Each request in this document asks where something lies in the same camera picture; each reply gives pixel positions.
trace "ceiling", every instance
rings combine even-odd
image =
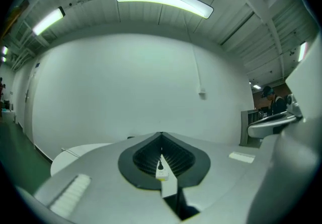
[[[189,32],[236,53],[253,85],[283,83],[297,66],[299,46],[314,38],[317,26],[301,0],[200,0],[214,8],[209,19],[183,11]],[[13,70],[41,53],[55,39],[88,26],[117,22],[146,22],[185,30],[182,10],[153,3],[118,3],[116,0],[29,0],[5,42]],[[42,35],[34,27],[53,9],[66,16]]]

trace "white wall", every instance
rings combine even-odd
[[[2,63],[0,65],[0,77],[3,78],[2,84],[6,85],[6,88],[3,89],[4,99],[11,100],[10,92],[12,91],[15,72],[11,70],[10,66]]]
[[[240,112],[254,108],[241,60],[192,36],[207,92],[202,99],[185,33],[160,26],[144,28],[158,36],[116,29],[81,31],[64,41],[83,39],[49,50],[32,113],[34,141],[44,153],[53,159],[62,147],[156,131],[239,143]]]
[[[19,69],[16,72],[13,82],[12,103],[16,113],[16,123],[19,123],[22,128],[24,127],[26,92],[34,63],[35,60],[30,60],[21,69]]]

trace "green floor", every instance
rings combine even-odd
[[[37,152],[19,125],[0,123],[0,161],[16,186],[31,194],[50,177],[50,163]]]

